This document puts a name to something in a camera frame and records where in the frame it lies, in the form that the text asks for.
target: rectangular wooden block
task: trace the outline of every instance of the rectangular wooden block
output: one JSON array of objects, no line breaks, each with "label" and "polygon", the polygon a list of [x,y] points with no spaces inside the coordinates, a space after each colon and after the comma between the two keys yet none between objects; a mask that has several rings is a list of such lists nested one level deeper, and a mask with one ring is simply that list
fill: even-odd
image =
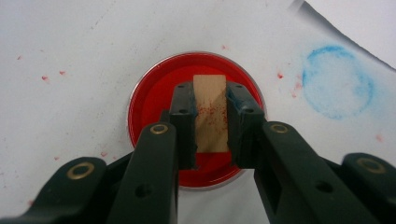
[{"label": "rectangular wooden block", "polygon": [[226,78],[196,75],[193,78],[198,116],[195,119],[197,152],[228,151]]}]

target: red plate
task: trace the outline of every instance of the red plate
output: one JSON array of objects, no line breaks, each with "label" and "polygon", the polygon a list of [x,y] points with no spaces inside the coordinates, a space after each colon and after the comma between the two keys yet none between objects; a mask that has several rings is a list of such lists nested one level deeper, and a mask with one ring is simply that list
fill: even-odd
[{"label": "red plate", "polygon": [[[134,147],[143,127],[159,121],[161,112],[170,108],[174,87],[192,81],[194,75],[225,75],[228,81],[244,85],[257,103],[263,105],[255,82],[238,64],[208,52],[179,54],[154,65],[134,89],[128,113],[128,130]],[[179,172],[180,186],[213,186],[240,172],[231,166],[231,152],[196,153],[196,163],[198,170]]]}]

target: brass screw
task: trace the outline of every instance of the brass screw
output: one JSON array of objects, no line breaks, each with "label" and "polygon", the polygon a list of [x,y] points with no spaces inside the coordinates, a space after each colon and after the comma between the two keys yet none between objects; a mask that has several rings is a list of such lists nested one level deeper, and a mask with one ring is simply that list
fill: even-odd
[{"label": "brass screw", "polygon": [[370,158],[359,158],[356,163],[366,169],[366,171],[380,175],[387,172],[384,165]]},{"label": "brass screw", "polygon": [[162,134],[168,131],[168,126],[164,124],[156,124],[149,129],[154,134]]},{"label": "brass screw", "polygon": [[276,133],[287,133],[289,131],[288,127],[278,123],[271,125],[271,130]]},{"label": "brass screw", "polygon": [[[80,167],[86,167],[87,171],[85,171],[82,174],[76,174],[75,171],[77,170],[77,168],[80,168]],[[69,177],[72,180],[82,179],[82,178],[90,175],[93,172],[94,168],[95,168],[95,166],[92,163],[84,161],[84,162],[77,164],[77,165],[73,166],[72,168],[70,168],[70,170],[67,172],[67,177]]]}]

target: blue ring mark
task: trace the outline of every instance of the blue ring mark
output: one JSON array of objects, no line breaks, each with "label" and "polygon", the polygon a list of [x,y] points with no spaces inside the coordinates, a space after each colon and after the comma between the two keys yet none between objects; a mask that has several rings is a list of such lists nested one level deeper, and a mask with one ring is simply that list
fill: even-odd
[{"label": "blue ring mark", "polygon": [[330,119],[359,115],[372,102],[375,86],[354,55],[339,46],[313,50],[303,71],[304,97]]}]

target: white surface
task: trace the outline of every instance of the white surface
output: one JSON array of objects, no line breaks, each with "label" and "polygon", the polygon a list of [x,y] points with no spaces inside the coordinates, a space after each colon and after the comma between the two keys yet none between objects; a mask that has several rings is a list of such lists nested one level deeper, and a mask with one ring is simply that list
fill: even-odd
[{"label": "white surface", "polygon": [[306,0],[341,33],[396,68],[396,1]]},{"label": "white surface", "polygon": [[[396,164],[396,74],[290,18],[289,4],[1,2],[0,217],[25,211],[68,161],[89,156],[110,163],[130,152],[125,120],[134,85],[159,60],[190,50],[238,62],[260,87],[268,119],[293,125],[319,155],[340,162],[362,151]],[[304,97],[309,55],[332,45],[354,54],[374,82],[371,104],[359,115],[331,119]],[[326,74],[348,71],[341,65],[333,60]],[[349,85],[332,84],[335,91]],[[179,223],[268,222],[251,176],[220,189],[182,190]]]}]

